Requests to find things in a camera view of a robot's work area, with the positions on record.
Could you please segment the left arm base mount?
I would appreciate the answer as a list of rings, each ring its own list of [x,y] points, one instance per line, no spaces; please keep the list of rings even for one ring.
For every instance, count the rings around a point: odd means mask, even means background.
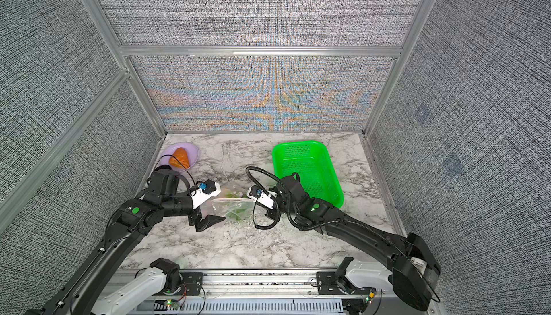
[[[181,272],[177,263],[165,258],[156,259],[149,267],[159,269],[166,276],[157,295],[199,296],[201,294],[204,273]]]

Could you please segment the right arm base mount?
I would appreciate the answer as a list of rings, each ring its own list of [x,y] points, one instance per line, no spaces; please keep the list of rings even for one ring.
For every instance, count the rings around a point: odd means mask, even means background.
[[[353,257],[346,257],[334,272],[317,272],[315,285],[320,295],[362,295],[371,302],[376,295],[372,287],[355,286],[346,276],[348,267],[352,266]]]

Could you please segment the purple plate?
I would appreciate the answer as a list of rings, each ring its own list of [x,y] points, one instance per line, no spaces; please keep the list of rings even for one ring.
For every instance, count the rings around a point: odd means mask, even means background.
[[[162,158],[158,163],[161,165],[169,165],[173,170],[184,171],[182,165],[187,169],[193,167],[200,157],[199,149],[192,143],[178,143],[170,145],[162,152]]]

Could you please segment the green plastic basket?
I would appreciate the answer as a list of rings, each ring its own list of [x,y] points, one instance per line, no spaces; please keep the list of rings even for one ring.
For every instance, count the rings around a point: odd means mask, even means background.
[[[282,179],[297,173],[304,190],[335,207],[344,204],[344,194],[327,147],[318,141],[278,144],[272,150],[275,175]]]

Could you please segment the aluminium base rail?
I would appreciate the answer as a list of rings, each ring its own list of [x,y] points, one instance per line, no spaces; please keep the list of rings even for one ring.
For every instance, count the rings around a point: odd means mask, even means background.
[[[154,268],[120,270],[91,314],[419,314],[396,296],[387,272],[367,269],[368,286],[349,293],[334,268],[181,270],[182,285],[162,291]]]

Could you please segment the green chinese cabbage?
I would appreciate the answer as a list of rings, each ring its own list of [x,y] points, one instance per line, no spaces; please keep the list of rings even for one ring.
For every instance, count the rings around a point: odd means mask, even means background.
[[[225,200],[225,217],[233,221],[246,220],[252,213],[253,202],[244,192],[236,192]]]

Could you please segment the orange croissant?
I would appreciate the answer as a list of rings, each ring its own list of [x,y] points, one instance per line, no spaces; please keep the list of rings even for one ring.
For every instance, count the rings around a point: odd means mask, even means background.
[[[168,164],[177,169],[188,169],[190,167],[188,153],[184,148],[176,148],[169,154]]]

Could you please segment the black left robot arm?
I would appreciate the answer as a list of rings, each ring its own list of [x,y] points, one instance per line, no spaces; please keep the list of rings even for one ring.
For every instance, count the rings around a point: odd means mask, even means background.
[[[177,190],[180,182],[186,184],[184,192]],[[100,297],[127,255],[165,217],[187,217],[198,233],[224,221],[211,214],[203,217],[200,209],[220,192],[219,183],[210,179],[190,184],[177,171],[153,171],[147,187],[113,213],[101,241],[69,282],[41,308],[28,309],[27,314],[126,314],[155,293],[178,292],[182,284],[179,266],[160,258],[120,291]]]

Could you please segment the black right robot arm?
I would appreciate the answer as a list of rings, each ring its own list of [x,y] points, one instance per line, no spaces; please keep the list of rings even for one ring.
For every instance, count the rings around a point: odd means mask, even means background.
[[[441,301],[436,293],[441,266],[419,235],[404,237],[377,229],[328,201],[310,197],[297,173],[277,179],[272,190],[279,211],[292,226],[342,240],[386,267],[394,293],[408,306],[426,311],[431,302]]]

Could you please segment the clear zip-top bag pink dots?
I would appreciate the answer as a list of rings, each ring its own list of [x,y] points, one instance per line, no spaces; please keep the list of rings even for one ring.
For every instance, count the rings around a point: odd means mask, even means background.
[[[221,185],[221,193],[204,204],[205,214],[225,217],[227,221],[243,222],[253,216],[255,200],[248,197],[247,190],[229,181]]]

